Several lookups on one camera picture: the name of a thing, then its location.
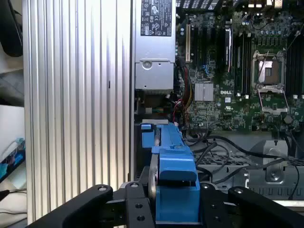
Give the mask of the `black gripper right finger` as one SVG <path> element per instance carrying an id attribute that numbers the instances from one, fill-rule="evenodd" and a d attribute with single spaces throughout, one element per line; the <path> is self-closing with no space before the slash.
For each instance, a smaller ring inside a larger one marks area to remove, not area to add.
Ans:
<path id="1" fill-rule="evenodd" d="M 212 184 L 200 185 L 203 228 L 302 228 L 304 217 L 245 187 L 222 193 Z"/>

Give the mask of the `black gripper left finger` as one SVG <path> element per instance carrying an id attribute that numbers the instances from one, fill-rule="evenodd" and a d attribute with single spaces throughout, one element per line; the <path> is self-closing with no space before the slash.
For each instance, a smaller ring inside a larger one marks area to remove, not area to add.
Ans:
<path id="1" fill-rule="evenodd" d="M 130 182 L 114 191 L 95 185 L 44 215 L 30 228 L 153 228 L 148 198 L 139 182 Z"/>

